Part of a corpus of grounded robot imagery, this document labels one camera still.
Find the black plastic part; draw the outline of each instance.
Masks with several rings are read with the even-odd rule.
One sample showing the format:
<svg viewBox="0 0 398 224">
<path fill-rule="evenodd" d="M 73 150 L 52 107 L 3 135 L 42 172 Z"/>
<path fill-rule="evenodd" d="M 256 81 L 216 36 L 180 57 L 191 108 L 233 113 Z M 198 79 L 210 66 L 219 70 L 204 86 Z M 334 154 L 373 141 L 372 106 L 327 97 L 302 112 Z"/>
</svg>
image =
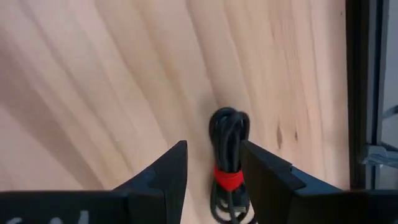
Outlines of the black plastic part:
<svg viewBox="0 0 398 224">
<path fill-rule="evenodd" d="M 249 141 L 240 156 L 260 224 L 398 222 L 398 190 L 344 192 Z"/>
<path fill-rule="evenodd" d="M 180 141 L 113 191 L 2 192 L 0 223 L 180 223 L 186 185 L 187 142 Z"/>
<path fill-rule="evenodd" d="M 366 186 L 359 161 L 367 144 L 381 143 L 389 0 L 346 0 L 349 164 L 352 189 Z"/>
</svg>

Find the black cable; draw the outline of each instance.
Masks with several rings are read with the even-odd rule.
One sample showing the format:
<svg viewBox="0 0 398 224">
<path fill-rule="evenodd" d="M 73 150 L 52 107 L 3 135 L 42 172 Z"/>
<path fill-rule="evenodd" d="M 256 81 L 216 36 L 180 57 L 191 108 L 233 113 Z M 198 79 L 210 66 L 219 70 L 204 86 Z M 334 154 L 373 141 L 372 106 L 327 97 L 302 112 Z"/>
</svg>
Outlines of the black cable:
<svg viewBox="0 0 398 224">
<path fill-rule="evenodd" d="M 209 135 L 219 170 L 233 173 L 240 171 L 239 144 L 242 140 L 248 139 L 249 130 L 249 116 L 244 112 L 238 112 L 233 108 L 222 108 L 214 113 L 210 119 Z M 249 197 L 244 184 L 229 192 L 223 189 L 216 180 L 213 181 L 210 209 L 216 221 L 239 224 L 248 214 L 249 206 Z M 217 214 L 216 208 L 228 212 L 231 219 L 222 219 Z"/>
</svg>

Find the light wood panel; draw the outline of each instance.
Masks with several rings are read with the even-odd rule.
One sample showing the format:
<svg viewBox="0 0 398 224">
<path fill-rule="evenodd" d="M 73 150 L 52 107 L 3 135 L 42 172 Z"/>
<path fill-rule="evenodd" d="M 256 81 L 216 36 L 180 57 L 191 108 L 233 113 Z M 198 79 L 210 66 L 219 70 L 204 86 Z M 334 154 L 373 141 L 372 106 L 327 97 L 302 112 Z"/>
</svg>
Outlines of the light wood panel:
<svg viewBox="0 0 398 224">
<path fill-rule="evenodd" d="M 0 189 L 112 189 L 188 140 L 182 223 L 211 223 L 219 107 L 349 186 L 344 0 L 0 1 Z"/>
</svg>

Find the wood grain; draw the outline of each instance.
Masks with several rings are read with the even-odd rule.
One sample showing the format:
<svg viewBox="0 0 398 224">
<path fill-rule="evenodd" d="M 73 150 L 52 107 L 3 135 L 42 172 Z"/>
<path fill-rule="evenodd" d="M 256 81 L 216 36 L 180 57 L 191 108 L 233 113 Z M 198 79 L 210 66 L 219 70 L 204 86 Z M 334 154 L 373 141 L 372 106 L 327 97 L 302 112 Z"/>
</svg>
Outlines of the wood grain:
<svg viewBox="0 0 398 224">
<path fill-rule="evenodd" d="M 207 125 L 347 189 L 344 0 L 0 1 L 0 190 L 112 189 L 188 141 L 182 223 L 211 223 Z"/>
</svg>

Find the red velcro strap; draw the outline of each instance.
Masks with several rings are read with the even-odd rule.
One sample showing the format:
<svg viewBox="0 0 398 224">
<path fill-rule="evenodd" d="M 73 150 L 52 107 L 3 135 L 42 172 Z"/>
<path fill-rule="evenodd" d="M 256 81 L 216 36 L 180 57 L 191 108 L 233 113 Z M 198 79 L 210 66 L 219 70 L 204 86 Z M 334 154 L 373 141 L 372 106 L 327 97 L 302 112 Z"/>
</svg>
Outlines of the red velcro strap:
<svg viewBox="0 0 398 224">
<path fill-rule="evenodd" d="M 241 170 L 236 173 L 227 173 L 219 170 L 217 166 L 215 166 L 214 178 L 217 183 L 227 191 L 233 191 L 243 183 L 243 174 Z"/>
</svg>

